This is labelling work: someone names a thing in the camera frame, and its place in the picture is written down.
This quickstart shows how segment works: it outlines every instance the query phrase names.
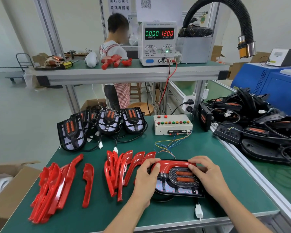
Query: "qr code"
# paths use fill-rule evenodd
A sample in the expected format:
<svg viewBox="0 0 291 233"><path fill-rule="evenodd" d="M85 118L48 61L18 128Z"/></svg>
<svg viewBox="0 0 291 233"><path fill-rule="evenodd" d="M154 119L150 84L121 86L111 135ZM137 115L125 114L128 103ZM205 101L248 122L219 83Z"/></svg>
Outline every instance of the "qr code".
<svg viewBox="0 0 291 233"><path fill-rule="evenodd" d="M151 0L141 0L141 8L152 9Z"/></svg>

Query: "left hand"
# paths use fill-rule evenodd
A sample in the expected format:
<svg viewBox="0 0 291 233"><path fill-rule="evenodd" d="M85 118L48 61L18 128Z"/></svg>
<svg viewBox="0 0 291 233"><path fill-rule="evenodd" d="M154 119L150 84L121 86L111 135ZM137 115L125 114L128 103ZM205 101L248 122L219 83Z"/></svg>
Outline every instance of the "left hand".
<svg viewBox="0 0 291 233"><path fill-rule="evenodd" d="M138 204L142 204L144 208L150 205L161 165L156 164L150 174L148 174L147 169L160 160L160 158L147 159L137 170L135 188L131 198L135 199Z"/></svg>

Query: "hand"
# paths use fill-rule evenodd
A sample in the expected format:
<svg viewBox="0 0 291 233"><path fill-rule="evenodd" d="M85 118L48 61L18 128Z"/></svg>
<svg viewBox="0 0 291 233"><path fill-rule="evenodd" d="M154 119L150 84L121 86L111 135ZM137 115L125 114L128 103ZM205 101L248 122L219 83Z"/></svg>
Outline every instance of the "hand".
<svg viewBox="0 0 291 233"><path fill-rule="evenodd" d="M231 194L220 167L215 165L207 156L195 156L188 160L190 163L201 164L195 167L189 165L188 168L200 179L206 191L217 201L224 201L225 197Z"/></svg>
<svg viewBox="0 0 291 233"><path fill-rule="evenodd" d="M142 204L144 208L147 208L150 205L150 200L155 191L156 179L161 164L156 164L150 174L148 174L147 169L160 160L161 159L159 158L146 159L137 170L135 188L132 192L131 198L135 199L138 204Z"/></svg>

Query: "red wire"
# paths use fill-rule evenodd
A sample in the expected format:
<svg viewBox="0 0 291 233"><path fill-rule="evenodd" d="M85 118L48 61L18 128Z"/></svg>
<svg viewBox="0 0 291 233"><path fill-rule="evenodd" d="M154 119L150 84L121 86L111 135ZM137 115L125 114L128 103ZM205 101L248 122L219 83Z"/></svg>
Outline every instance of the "red wire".
<svg viewBox="0 0 291 233"><path fill-rule="evenodd" d="M162 99L163 99L163 97L164 97L164 94L165 94L165 91L166 91L166 88L167 88L167 85L168 85L168 81L169 81L169 79L170 79L170 77L175 73L175 71L167 78L167 80L166 80L166 85L165 85L165 89L164 89L164 92L163 92L163 94L162 94L162 97L161 97L161 99L159 100L159 104L158 104L158 106L160 106L160 104L161 104L161 101L162 101Z"/></svg>

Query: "control box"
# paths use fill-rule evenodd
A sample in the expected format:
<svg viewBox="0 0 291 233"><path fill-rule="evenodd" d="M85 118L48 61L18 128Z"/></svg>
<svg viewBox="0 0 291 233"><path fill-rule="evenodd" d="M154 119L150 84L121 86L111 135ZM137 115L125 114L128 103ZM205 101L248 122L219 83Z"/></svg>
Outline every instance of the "control box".
<svg viewBox="0 0 291 233"><path fill-rule="evenodd" d="M138 57L144 66L172 65L176 40L176 22L142 22L138 27Z"/></svg>
<svg viewBox="0 0 291 233"><path fill-rule="evenodd" d="M155 135L188 134L192 132L193 125L185 114L155 115Z"/></svg>

